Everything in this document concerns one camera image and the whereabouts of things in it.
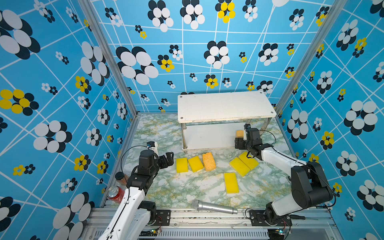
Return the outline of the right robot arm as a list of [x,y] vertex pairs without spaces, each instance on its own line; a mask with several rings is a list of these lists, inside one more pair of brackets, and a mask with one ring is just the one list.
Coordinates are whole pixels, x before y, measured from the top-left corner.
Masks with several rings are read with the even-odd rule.
[[317,162],[304,162],[264,144],[257,128],[244,125],[244,136],[235,138],[235,148],[248,151],[248,155],[271,164],[288,175],[291,193],[266,205],[266,221],[274,225],[278,220],[301,210],[317,207],[334,197],[333,188]]

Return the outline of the orange sponge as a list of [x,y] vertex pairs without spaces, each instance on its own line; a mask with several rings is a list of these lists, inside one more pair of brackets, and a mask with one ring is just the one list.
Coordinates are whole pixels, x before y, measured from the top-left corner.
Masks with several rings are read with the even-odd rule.
[[243,138],[244,137],[244,131],[243,130],[237,130],[236,131],[236,138]]
[[216,162],[212,153],[203,154],[203,164],[207,172],[210,172],[216,169]]

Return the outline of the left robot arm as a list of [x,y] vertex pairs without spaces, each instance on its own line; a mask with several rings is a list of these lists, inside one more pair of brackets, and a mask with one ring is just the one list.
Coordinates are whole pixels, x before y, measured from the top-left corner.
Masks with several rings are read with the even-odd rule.
[[145,201],[159,170],[174,164],[174,153],[158,156],[153,150],[143,150],[139,164],[127,180],[123,199],[100,240],[137,240],[146,225],[156,219],[156,203]]

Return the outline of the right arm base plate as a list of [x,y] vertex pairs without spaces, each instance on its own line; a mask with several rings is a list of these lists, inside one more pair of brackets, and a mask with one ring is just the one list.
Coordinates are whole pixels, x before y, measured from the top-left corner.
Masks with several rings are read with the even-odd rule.
[[253,227],[291,227],[290,216],[277,216],[269,210],[247,210],[247,218]]

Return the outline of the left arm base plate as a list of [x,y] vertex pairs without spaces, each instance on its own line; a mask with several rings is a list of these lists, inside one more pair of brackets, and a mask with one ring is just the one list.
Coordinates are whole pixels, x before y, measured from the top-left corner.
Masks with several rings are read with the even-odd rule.
[[150,221],[147,226],[169,226],[171,220],[171,210],[156,210],[156,214],[150,213]]

